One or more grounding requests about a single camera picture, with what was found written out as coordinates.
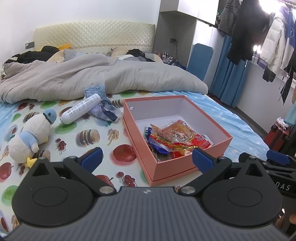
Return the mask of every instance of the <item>yellow plush foot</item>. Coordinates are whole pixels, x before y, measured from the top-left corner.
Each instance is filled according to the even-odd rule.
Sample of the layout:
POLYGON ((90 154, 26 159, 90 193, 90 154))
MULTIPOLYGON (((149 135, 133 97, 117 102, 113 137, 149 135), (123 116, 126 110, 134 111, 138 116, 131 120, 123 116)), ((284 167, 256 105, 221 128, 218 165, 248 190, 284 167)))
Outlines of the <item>yellow plush foot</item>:
POLYGON ((36 161, 37 161, 37 158, 30 159, 30 157, 27 156, 27 162, 25 163, 25 166, 31 168, 36 161))

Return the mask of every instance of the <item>open cardboard box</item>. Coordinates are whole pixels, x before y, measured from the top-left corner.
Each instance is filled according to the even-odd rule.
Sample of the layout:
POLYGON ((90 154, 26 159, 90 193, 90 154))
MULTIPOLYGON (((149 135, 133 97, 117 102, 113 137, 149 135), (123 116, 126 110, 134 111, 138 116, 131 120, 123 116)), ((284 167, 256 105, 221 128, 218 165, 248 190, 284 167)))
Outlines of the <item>open cardboard box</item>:
POLYGON ((214 143, 205 149, 214 157, 222 156, 232 140, 217 122, 186 96, 160 96, 126 99, 123 124, 150 186, 157 186, 197 171, 192 155, 158 162, 143 134, 150 124, 162 128, 183 120, 197 134, 207 135, 214 143))

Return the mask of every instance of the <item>blue curtain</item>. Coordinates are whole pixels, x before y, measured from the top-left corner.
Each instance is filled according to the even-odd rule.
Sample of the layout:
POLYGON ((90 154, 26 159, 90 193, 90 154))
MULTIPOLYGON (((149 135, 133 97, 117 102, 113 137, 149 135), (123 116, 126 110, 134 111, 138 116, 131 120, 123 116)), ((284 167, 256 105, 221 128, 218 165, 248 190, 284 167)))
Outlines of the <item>blue curtain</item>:
POLYGON ((232 63, 227 58, 230 47, 231 37, 225 36, 218 67, 209 92, 216 95, 221 102, 234 108, 242 93, 250 62, 248 61, 247 65, 242 60, 239 65, 232 63))

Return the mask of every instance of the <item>blue hat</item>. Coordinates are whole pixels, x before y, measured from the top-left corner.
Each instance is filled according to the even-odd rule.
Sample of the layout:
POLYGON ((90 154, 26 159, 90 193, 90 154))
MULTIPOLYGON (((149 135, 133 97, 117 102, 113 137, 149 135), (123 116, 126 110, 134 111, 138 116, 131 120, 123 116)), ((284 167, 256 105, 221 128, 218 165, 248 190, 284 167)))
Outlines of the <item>blue hat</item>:
POLYGON ((45 116, 45 118, 48 120, 50 124, 53 124, 57 119, 57 113, 53 109, 46 109, 43 112, 43 115, 45 116))

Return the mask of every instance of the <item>white puffer jacket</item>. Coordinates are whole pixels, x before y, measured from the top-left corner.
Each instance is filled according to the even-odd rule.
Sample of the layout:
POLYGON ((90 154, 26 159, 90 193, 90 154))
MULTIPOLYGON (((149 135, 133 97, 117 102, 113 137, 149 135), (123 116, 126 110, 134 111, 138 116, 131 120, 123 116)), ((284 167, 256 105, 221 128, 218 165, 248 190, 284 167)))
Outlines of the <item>white puffer jacket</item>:
POLYGON ((277 12, 275 14, 260 54, 260 58, 268 64, 268 68, 275 74, 281 72, 287 43, 285 39, 285 21, 286 19, 282 13, 277 12))

